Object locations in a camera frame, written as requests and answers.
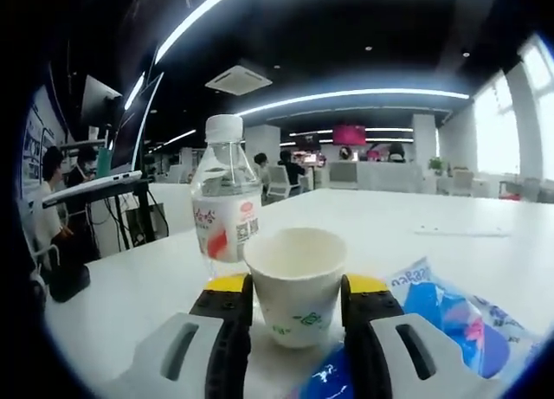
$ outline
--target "blue packaging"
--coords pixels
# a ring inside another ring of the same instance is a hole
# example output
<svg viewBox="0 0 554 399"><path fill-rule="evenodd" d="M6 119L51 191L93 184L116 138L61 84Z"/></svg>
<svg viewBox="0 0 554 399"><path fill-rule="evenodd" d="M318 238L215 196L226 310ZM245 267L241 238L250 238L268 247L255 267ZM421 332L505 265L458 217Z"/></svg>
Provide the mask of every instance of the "blue packaging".
<svg viewBox="0 0 554 399"><path fill-rule="evenodd" d="M461 348L467 367L512 382L533 359L540 338L504 310L435 276L426 258L385 280L406 313L423 316ZM340 343L287 399L352 399L350 369Z"/></svg>

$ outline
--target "bottle label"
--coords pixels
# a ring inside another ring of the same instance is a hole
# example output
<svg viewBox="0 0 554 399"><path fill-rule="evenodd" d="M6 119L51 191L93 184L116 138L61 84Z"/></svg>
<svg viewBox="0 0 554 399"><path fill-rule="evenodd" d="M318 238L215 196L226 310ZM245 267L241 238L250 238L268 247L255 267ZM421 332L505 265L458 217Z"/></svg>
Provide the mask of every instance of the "bottle label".
<svg viewBox="0 0 554 399"><path fill-rule="evenodd" d="M192 208L202 254L215 261L242 261L244 243L258 232L260 195L199 197Z"/></svg>

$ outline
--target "yellow stripe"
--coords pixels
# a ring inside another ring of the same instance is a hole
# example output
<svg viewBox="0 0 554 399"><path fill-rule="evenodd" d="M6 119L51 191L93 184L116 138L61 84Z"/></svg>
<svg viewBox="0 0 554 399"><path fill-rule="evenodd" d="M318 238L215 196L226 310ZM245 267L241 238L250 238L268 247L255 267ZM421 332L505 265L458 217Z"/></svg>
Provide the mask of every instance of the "yellow stripe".
<svg viewBox="0 0 554 399"><path fill-rule="evenodd" d="M246 274L237 274L215 278L208 282L204 290L239 293L242 291L242 284L244 283L245 277Z"/></svg>
<svg viewBox="0 0 554 399"><path fill-rule="evenodd" d="M378 293L379 291L389 291L389 288L381 280L370 278L369 276L347 274L350 282L351 293Z"/></svg>

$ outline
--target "black bag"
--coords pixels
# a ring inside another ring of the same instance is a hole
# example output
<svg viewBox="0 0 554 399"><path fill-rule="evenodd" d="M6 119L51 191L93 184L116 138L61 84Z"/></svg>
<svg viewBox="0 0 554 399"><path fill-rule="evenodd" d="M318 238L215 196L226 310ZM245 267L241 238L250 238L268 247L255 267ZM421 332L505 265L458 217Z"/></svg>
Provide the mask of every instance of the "black bag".
<svg viewBox="0 0 554 399"><path fill-rule="evenodd" d="M48 274L50 295L57 302L66 302L90 285L90 273L82 264L55 267Z"/></svg>

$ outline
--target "poster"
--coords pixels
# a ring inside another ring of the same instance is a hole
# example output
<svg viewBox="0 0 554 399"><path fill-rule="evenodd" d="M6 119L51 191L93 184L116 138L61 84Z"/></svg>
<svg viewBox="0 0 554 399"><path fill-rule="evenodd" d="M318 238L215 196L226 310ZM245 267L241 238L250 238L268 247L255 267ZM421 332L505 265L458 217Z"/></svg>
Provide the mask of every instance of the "poster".
<svg viewBox="0 0 554 399"><path fill-rule="evenodd" d="M20 176L21 197L28 203L33 201L41 185L42 156L52 145L55 145L54 133L44 125L34 104L29 111L23 136Z"/></svg>

